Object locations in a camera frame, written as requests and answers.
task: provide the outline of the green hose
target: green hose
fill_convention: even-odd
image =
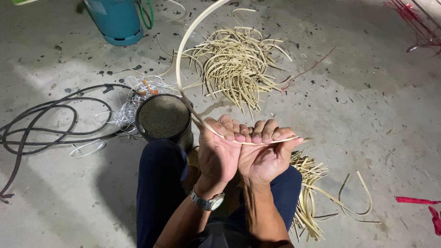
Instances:
[[[150,3],[150,0],[147,0],[147,3],[149,4],[150,7],[150,13],[152,15],[152,20],[150,21],[150,26],[147,25],[146,20],[144,19],[144,11],[142,9],[142,4],[141,4],[141,0],[139,0],[139,12],[141,12],[141,18],[142,21],[144,22],[144,25],[146,26],[147,29],[152,29],[153,27],[153,22],[154,22],[154,15],[153,15],[153,9],[152,9],[152,4]]]

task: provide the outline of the metal watch band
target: metal watch band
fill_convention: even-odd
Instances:
[[[200,198],[200,197],[196,194],[196,192],[194,191],[194,187],[193,187],[193,189],[192,189],[191,192],[190,192],[190,198],[191,198],[191,200],[192,200],[194,203],[196,203],[198,206],[200,206],[203,210],[206,210],[206,211],[211,211],[211,208],[212,208],[214,202],[215,202],[217,199],[219,199],[219,198],[223,198],[224,196],[225,196],[224,193],[220,193],[220,194],[215,195],[215,196],[214,196],[212,199],[210,199],[210,200],[205,200],[205,199]]]

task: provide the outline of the hand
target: hand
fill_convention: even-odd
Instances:
[[[194,190],[199,197],[209,200],[221,193],[236,174],[242,144],[232,141],[243,142],[245,137],[239,133],[239,122],[231,120],[229,115],[222,115],[218,121],[211,117],[204,121],[225,137],[221,138],[205,126],[197,124],[201,131],[198,158],[202,175]]]
[[[248,142],[262,145],[242,145],[238,169],[245,182],[253,184],[269,184],[274,178],[288,169],[291,152],[303,142],[296,138],[280,143],[272,141],[283,140],[295,136],[292,128],[279,128],[278,123],[271,119],[266,123],[256,122],[254,128],[240,125],[240,134]]]

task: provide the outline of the man's right hand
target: man's right hand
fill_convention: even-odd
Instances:
[[[288,169],[292,150],[303,142],[302,138],[296,138],[270,144],[272,141],[295,136],[292,128],[279,128],[278,123],[273,119],[266,123],[260,120],[256,122],[254,128],[240,125],[239,129],[247,142],[264,143],[242,145],[238,169],[245,183],[269,184]]]

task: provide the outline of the watch face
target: watch face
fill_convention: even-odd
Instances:
[[[220,198],[220,199],[217,199],[215,202],[213,202],[213,205],[211,206],[211,211],[217,209],[223,201],[224,201],[224,198]]]

